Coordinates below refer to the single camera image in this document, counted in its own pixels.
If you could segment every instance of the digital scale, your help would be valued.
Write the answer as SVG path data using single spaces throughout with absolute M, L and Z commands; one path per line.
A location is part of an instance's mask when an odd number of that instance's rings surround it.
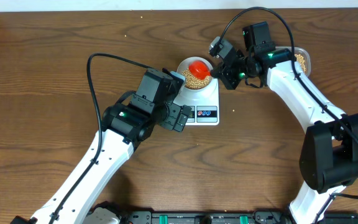
M 189 64 L 195 60 L 204 62 L 209 70 L 213 69 L 207 60 L 200 57 L 190 57 L 182 61 L 177 73 L 181 74 L 188 69 Z M 191 114 L 186 125 L 212 126 L 219 124 L 219 82 L 217 78 L 213 78 L 206 87 L 199 90 L 184 87 L 173 102 L 177 105 L 187 105 L 191 108 Z

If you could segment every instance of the cereal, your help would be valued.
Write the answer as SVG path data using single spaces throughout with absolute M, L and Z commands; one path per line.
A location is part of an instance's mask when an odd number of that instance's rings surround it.
M 194 75 L 191 74 L 188 69 L 184 70 L 181 74 L 186 78 L 185 87 L 191 90 L 202 89 L 206 87 L 212 80 L 211 76 L 207 76 L 204 80 L 199 80 L 198 78 L 194 77 Z
M 301 65 L 303 73 L 306 73 L 307 70 L 306 70 L 305 58 L 300 54 L 295 54 L 295 57 L 296 57 L 296 61 L 299 62 L 299 64 Z

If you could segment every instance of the wood grain surface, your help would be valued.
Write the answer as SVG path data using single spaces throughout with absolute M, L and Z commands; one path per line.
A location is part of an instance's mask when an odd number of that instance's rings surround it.
M 85 72 L 90 54 L 176 70 L 187 57 L 211 60 L 209 43 L 238 12 L 0 13 L 0 223 L 30 217 L 91 144 L 97 124 Z M 358 9 L 277 12 L 296 46 L 311 55 L 313 83 L 348 114 L 358 113 Z M 261 21 L 268 21 L 277 45 L 289 45 L 284 26 L 265 12 L 238 19 L 226 37 L 244 49 L 241 28 Z M 143 74 L 96 58 L 92 76 L 101 110 L 136 90 Z M 182 133 L 156 127 L 97 202 L 165 211 L 285 208 L 303 181 L 300 124 L 268 88 L 219 88 L 218 126 Z M 358 180 L 345 192 L 358 194 Z M 339 198 L 329 209 L 358 212 L 358 200 Z

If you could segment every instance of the clear plastic container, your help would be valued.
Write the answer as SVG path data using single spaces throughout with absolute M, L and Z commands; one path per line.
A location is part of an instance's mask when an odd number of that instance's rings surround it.
M 291 47 L 276 47 L 276 49 L 277 50 L 281 50 L 281 49 L 291 50 Z M 305 49 L 300 48 L 300 47 L 295 47 L 295 53 L 302 55 L 303 58 L 305 59 L 305 61 L 306 61 L 306 63 L 305 63 L 305 66 L 306 66 L 305 75 L 308 77 L 310 75 L 310 72 L 311 72 L 311 62 L 310 62 L 309 53 Z

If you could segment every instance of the white bowl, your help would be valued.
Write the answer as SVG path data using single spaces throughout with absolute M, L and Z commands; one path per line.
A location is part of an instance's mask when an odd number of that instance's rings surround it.
M 202 61 L 203 63 L 205 63 L 205 65 L 208 67 L 208 70 L 211 71 L 213 69 L 211 63 L 209 63 L 207 60 L 200 58 L 200 57 L 190 57 L 190 58 L 186 58 L 184 59 L 184 61 L 182 61 L 177 69 L 177 73 L 181 74 L 183 71 L 185 71 L 186 69 L 189 68 L 189 65 L 191 63 L 193 63 L 194 61 Z M 208 97 L 210 94 L 212 94 L 212 92 L 215 90 L 215 88 L 218 85 L 218 80 L 216 78 L 212 78 L 212 80 L 210 81 L 210 83 L 208 85 L 206 85 L 206 87 L 204 88 L 200 88 L 199 90 L 191 90 L 189 88 L 184 87 L 183 91 L 181 92 L 181 94 L 185 97 L 185 98 L 191 98 L 193 100 L 197 100 L 198 98 L 202 98 L 202 97 Z

